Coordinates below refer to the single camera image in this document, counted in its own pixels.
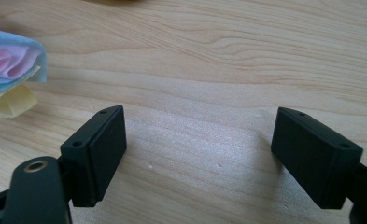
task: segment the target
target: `tabletop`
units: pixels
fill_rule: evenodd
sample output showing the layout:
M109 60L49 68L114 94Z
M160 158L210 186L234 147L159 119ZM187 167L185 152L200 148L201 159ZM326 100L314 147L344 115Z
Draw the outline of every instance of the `tabletop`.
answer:
M128 148L74 223L349 223L271 153L279 106L364 148L367 1L0 0L2 30L44 45L38 103L0 119L0 191L97 111L123 105Z

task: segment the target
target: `pink object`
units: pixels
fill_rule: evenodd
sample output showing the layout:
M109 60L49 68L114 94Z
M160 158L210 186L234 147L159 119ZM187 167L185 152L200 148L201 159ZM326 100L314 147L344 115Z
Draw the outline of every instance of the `pink object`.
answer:
M8 79L21 77L33 67L40 54L39 49L27 46L0 46L0 77Z

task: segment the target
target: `wooden surface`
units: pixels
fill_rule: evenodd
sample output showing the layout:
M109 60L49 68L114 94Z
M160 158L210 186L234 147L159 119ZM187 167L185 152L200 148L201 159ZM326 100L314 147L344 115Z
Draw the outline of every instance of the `wooden surface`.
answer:
M95 112L125 108L128 149L75 223L348 223L270 152L279 106L365 149L367 0L0 0L3 30L40 41L39 103L0 119L0 191Z

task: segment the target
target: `screw hole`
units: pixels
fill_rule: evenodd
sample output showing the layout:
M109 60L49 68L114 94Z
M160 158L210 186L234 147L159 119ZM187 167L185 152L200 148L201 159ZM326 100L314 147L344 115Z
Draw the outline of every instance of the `screw hole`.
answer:
M27 165L24 171L26 173L34 173L34 172L44 169L46 166L47 166L46 161L34 161L30 163L29 165Z
M72 145L73 145L73 147L79 147L82 144L83 144L82 142L74 142Z
M344 148L350 148L350 146L348 144L345 144L345 143L340 143L340 146L344 147Z

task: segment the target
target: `wooden table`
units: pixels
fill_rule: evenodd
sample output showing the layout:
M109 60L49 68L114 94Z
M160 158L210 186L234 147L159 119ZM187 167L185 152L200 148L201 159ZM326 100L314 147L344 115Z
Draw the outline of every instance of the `wooden table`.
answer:
M0 0L2 30L49 56L38 104L0 119L0 191L96 111L125 108L128 149L75 223L348 223L270 151L276 110L365 149L367 1Z

